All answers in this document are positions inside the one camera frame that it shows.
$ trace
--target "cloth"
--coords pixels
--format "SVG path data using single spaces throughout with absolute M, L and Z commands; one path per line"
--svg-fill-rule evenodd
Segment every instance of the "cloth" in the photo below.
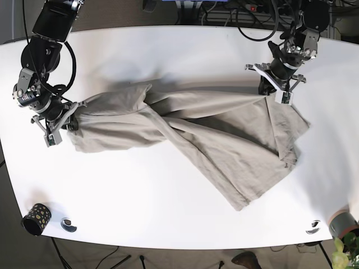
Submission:
M 106 92 L 75 112 L 77 151 L 148 147 L 170 140 L 241 210 L 294 167 L 295 140 L 308 129 L 274 95 L 223 91 L 157 92 L 151 85 Z

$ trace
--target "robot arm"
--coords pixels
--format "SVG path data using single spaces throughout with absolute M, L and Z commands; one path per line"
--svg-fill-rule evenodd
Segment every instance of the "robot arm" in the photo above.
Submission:
M 292 103 L 292 90 L 299 82 L 306 82 L 302 75 L 294 73 L 304 62 L 316 57 L 320 33 L 329 25 L 329 4 L 325 1 L 329 0 L 291 1 L 293 22 L 291 28 L 280 36 L 284 42 L 279 45 L 268 42 L 273 61 L 270 64 L 246 65 L 247 69 L 261 74 L 259 94 L 276 92 L 277 102 Z M 33 28 L 34 35 L 22 52 L 22 70 L 13 89 L 13 98 L 19 106 L 27 106 L 38 114 L 31 122 L 44 131 L 47 146 L 61 143 L 61 128 L 78 129 L 74 112 L 79 106 L 86 105 L 73 103 L 62 96 L 70 89 L 76 76 L 75 55 L 66 39 L 83 3 L 83 0 L 46 0 Z M 72 76 L 67 86 L 51 86 L 47 81 L 59 64 L 61 43 L 71 54 Z M 292 79 L 297 82 L 290 87 Z
M 76 76 L 75 55 L 66 39 L 82 4 L 80 0 L 47 0 L 33 28 L 34 35 L 21 55 L 22 70 L 13 89 L 13 98 L 19 106 L 27 106 L 38 114 L 31 122 L 44 131 L 48 146 L 62 141 L 59 129 L 78 128 L 73 113 L 78 106 L 84 105 L 62 97 Z M 67 86 L 51 86 L 47 81 L 60 62 L 60 43 L 65 43 L 71 54 L 72 76 Z
M 270 95 L 276 92 L 276 101 L 292 104 L 292 90 L 299 82 L 306 82 L 302 75 L 294 75 L 300 66 L 317 55 L 317 43 L 320 33 L 329 25 L 329 5 L 321 0 L 303 0 L 292 2 L 293 22 L 284 32 L 280 45 L 268 42 L 273 55 L 269 64 L 246 65 L 246 69 L 255 70 L 261 75 L 259 94 Z M 290 80 L 297 82 L 290 87 Z

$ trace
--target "beige cloth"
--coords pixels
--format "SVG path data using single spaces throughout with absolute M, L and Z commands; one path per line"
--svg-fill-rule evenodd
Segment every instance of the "beige cloth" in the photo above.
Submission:
M 297 160 L 294 142 L 308 129 L 274 95 L 164 93 L 142 85 L 99 94 L 87 103 L 75 113 L 79 130 L 68 133 L 77 151 L 126 150 L 168 139 L 236 210 L 291 171 Z

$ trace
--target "table surface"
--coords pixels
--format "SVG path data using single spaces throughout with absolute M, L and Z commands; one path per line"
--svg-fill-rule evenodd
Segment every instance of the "table surface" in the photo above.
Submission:
M 260 38 L 267 31 L 248 29 Z M 279 40 L 279 34 L 272 38 Z M 71 34 L 77 77 L 66 94 L 82 101 L 141 81 L 163 89 L 220 86 L 254 90 L 248 63 L 271 62 L 266 42 L 230 27 L 132 27 Z M 267 247 L 330 239 L 324 223 L 346 204 L 357 210 L 359 181 L 359 46 L 321 39 L 319 56 L 301 67 L 308 80 L 294 104 L 311 123 L 298 142 L 296 169 L 236 212 L 168 141 L 145 149 L 98 154 L 63 142 L 47 148 L 34 115 L 12 100 L 25 41 L 0 46 L 0 138 L 22 215 L 33 204 L 53 217 L 44 235 L 83 242 L 168 249 Z M 71 57 L 64 48 L 49 83 L 66 84 Z M 60 226 L 67 217 L 78 227 Z M 314 220 L 322 228 L 307 234 Z

